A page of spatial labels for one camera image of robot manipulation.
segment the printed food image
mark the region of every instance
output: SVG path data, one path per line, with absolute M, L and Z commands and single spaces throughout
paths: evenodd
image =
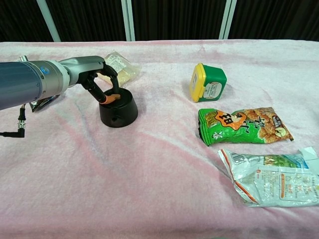
M 265 156 L 264 165 L 277 166 L 277 167 L 289 167 L 289 168 L 298 168 L 298 166 L 290 161 L 288 158 L 283 155 L 268 155 Z
M 216 109 L 198 111 L 199 135 L 206 145 L 217 142 L 272 143 L 293 140 L 273 108 L 240 110 L 232 114 Z

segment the pink blanket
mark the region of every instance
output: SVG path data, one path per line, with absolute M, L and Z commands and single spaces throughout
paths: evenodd
M 217 151 L 319 153 L 319 42 L 208 40 L 0 43 L 1 61 L 106 56 L 113 50 L 140 75 L 128 83 L 139 116 L 125 128 L 102 124 L 81 86 L 45 110 L 26 111 L 25 139 L 0 138 L 0 238 L 318 238 L 319 207 L 248 208 Z M 221 67 L 220 100 L 193 103 L 195 65 Z M 101 88 L 109 86 L 96 80 Z M 198 137 L 197 111 L 273 107 L 295 141 L 214 144 Z M 18 107 L 0 111 L 16 130 Z

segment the white snack bag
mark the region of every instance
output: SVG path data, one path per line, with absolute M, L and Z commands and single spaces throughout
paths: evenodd
M 137 76 L 140 71 L 140 66 L 133 66 L 127 59 L 125 59 L 118 52 L 112 52 L 104 58 L 105 63 L 114 68 L 118 73 L 119 86 L 122 87 L 127 81 Z M 106 81 L 110 85 L 112 84 L 111 79 L 108 76 L 103 76 L 98 73 L 98 77 Z
M 218 151 L 239 195 L 252 207 L 319 205 L 319 159 L 312 147 L 291 155 Z

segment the snack package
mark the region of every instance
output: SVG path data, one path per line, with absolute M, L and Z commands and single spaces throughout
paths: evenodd
M 198 111 L 199 135 L 209 146 L 218 142 L 272 143 L 294 140 L 273 108 L 241 110 L 232 114 L 216 109 Z
M 53 102 L 54 100 L 56 100 L 58 97 L 59 97 L 59 95 L 56 95 L 56 96 L 51 96 L 51 97 L 48 97 L 48 98 L 44 98 L 44 99 L 41 99 L 41 100 L 30 102 L 29 104 L 30 104 L 32 112 L 39 111 L 40 109 L 42 109 L 46 105 L 48 105 L 51 102 Z
M 248 206 L 319 205 L 319 159 L 312 147 L 292 155 L 218 151 L 234 187 Z
M 117 52 L 112 52 L 107 57 L 105 57 L 104 60 L 107 65 L 113 67 L 114 70 L 118 73 L 118 81 L 120 87 L 122 87 L 127 81 L 137 76 L 141 71 L 141 67 L 133 66 L 127 59 L 125 59 Z M 109 77 L 103 76 L 100 73 L 98 73 L 98 77 L 112 85 Z

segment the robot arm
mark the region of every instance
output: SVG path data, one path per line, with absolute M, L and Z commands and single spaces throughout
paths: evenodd
M 0 63 L 0 110 L 22 105 L 18 132 L 3 132 L 2 136 L 24 137 L 25 104 L 59 95 L 68 87 L 81 84 L 101 104 L 120 98 L 117 72 L 105 64 L 102 57 L 74 57 L 57 61 L 28 61 Z M 97 73 L 109 76 L 114 95 L 106 96 L 96 85 Z

